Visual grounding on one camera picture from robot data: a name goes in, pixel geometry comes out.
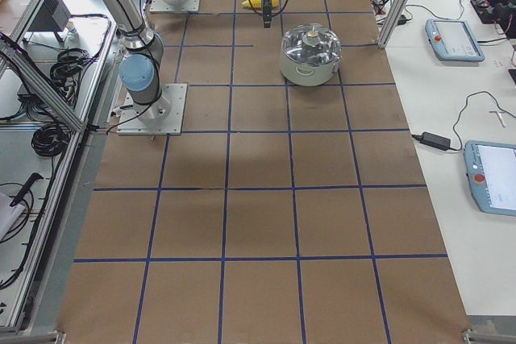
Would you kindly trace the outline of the yellow corn cob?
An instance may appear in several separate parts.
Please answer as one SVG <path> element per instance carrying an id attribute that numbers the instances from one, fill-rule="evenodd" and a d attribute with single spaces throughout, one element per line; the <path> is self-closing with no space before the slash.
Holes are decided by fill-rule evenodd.
<path id="1" fill-rule="evenodd" d="M 278 7 L 279 0 L 271 0 L 271 2 L 272 2 L 273 8 Z M 248 10 L 251 10 L 251 9 L 261 10 L 262 9 L 262 0 L 244 0 L 241 3 L 241 6 L 244 9 L 248 9 Z"/>

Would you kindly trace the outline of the glass pot lid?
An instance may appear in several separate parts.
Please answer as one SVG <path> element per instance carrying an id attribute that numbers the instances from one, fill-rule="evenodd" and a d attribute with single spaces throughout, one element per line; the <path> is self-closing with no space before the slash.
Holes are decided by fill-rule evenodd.
<path id="1" fill-rule="evenodd" d="M 318 23 L 299 25 L 288 30 L 283 35 L 281 50 L 297 64 L 317 67 L 339 63 L 341 60 L 339 37 Z"/>

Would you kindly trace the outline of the pale green steel pot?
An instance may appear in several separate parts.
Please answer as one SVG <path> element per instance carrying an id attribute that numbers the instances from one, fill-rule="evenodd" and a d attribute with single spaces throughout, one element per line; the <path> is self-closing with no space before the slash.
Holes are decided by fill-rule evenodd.
<path id="1" fill-rule="evenodd" d="M 326 83 L 338 71 L 341 58 L 339 37 L 321 24 L 299 25 L 282 36 L 279 69 L 295 85 Z"/>

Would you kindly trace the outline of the far blue teach pendant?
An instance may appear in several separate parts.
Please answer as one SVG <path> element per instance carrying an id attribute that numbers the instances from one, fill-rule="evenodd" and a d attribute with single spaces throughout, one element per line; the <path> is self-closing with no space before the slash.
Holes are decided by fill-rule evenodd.
<path id="1" fill-rule="evenodd" d="M 441 61 L 480 63 L 485 60 L 466 21 L 428 19 L 425 32 L 435 56 Z"/>

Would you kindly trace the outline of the blue teach pendant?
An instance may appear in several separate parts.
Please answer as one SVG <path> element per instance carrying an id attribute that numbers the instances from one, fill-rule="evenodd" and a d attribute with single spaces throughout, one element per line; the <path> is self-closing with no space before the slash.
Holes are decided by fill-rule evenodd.
<path id="1" fill-rule="evenodd" d="M 480 63 L 485 60 L 466 21 L 428 19 L 425 32 L 435 56 L 441 61 Z"/>
<path id="2" fill-rule="evenodd" d="M 484 213 L 515 216 L 515 146 L 471 140 L 464 146 L 472 198 Z"/>

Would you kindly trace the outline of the black power adapter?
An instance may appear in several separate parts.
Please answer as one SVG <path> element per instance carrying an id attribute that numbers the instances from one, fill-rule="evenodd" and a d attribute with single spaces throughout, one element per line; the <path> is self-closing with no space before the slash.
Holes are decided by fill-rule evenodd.
<path id="1" fill-rule="evenodd" d="M 422 145 L 438 149 L 440 151 L 450 150 L 451 140 L 440 135 L 424 131 L 420 135 L 411 135 L 412 139 Z"/>

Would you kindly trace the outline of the brown paper table mat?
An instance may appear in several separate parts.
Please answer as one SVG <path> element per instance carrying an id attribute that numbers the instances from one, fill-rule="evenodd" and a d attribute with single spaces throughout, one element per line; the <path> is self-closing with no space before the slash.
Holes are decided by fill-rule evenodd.
<path id="1" fill-rule="evenodd" d="M 468 326 L 369 0 L 153 15 L 178 136 L 97 136 L 57 327 L 69 343 L 459 343 Z M 338 71 L 300 86 L 282 36 L 318 23 Z"/>

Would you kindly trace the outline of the grey control box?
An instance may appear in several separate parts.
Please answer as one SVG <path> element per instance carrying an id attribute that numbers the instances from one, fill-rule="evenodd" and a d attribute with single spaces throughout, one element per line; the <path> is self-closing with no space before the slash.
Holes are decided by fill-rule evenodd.
<path id="1" fill-rule="evenodd" d="M 28 32 L 52 32 L 59 43 L 64 40 L 59 33 L 64 31 L 71 18 L 68 7 L 63 0 L 43 0 Z"/>

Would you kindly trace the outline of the white T-shaped tool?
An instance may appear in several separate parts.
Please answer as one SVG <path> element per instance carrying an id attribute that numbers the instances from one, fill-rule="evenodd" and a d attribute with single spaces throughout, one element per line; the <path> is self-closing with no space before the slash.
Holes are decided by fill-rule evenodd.
<path id="1" fill-rule="evenodd" d="M 500 122 L 502 127 L 504 127 L 504 128 L 507 127 L 503 111 L 500 111 L 500 110 L 490 110 L 489 113 L 490 114 L 494 114 L 497 117 L 497 119 Z"/>

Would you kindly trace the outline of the near blue teach pendant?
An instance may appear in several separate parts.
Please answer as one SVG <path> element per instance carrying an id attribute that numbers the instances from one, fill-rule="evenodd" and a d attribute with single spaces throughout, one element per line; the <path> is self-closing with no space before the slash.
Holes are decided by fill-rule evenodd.
<path id="1" fill-rule="evenodd" d="M 472 198 L 484 213 L 515 216 L 515 146 L 471 140 L 464 146 Z"/>

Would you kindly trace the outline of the aluminium side frame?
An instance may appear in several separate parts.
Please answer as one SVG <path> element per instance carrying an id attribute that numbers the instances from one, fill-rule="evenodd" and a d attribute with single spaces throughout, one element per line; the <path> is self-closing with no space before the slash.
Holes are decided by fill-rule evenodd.
<path id="1" fill-rule="evenodd" d="M 30 25 L 45 0 L 3 0 L 1 5 L 1 113 L 13 114 L 18 91 L 35 94 L 51 121 L 70 130 L 68 147 L 55 157 L 35 153 L 33 134 L 45 124 L 35 113 L 1 125 L 1 190 L 14 196 L 30 185 L 25 202 L 31 211 L 19 219 L 22 230 L 1 245 L 1 334 L 41 334 L 54 330 L 59 302 L 46 296 L 52 244 L 64 225 L 77 175 L 77 149 L 110 59 L 116 26 L 102 0 L 62 0 L 77 29 L 73 43 L 97 55 L 85 73 L 78 102 L 68 105 L 49 84 L 48 71 L 56 59 L 51 34 L 31 34 Z"/>

